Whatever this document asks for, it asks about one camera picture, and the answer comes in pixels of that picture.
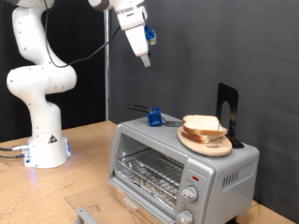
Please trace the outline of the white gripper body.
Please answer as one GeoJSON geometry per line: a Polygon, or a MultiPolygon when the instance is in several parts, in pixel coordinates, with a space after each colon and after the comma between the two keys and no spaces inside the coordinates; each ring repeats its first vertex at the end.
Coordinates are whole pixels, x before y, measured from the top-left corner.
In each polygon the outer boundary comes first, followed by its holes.
{"type": "Polygon", "coordinates": [[[149,53],[149,43],[146,38],[145,26],[139,25],[125,31],[130,46],[137,57],[149,53]]]}

